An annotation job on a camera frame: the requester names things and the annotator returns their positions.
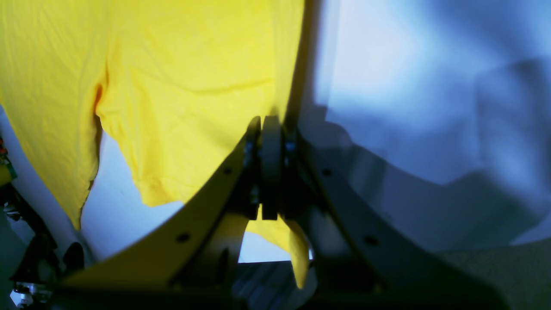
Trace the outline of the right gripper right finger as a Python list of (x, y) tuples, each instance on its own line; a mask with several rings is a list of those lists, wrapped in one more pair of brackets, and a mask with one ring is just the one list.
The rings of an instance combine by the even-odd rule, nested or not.
[(296, 223), (314, 253), (323, 298), (458, 298), (473, 280), (417, 247), (276, 116), (260, 139), (264, 219)]

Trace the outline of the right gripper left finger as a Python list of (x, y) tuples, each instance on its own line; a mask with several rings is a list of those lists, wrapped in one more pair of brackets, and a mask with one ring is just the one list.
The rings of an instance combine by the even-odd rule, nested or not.
[(114, 257), (61, 283), (63, 288), (215, 287), (236, 266), (245, 228), (257, 217), (260, 117), (177, 214)]

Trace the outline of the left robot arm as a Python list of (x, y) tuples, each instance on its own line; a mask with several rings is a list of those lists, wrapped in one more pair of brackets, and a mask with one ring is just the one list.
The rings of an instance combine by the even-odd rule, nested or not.
[(59, 258), (44, 221), (12, 186), (16, 172), (4, 146), (0, 168), (1, 308), (47, 310), (57, 282), (84, 269), (84, 249), (74, 242)]

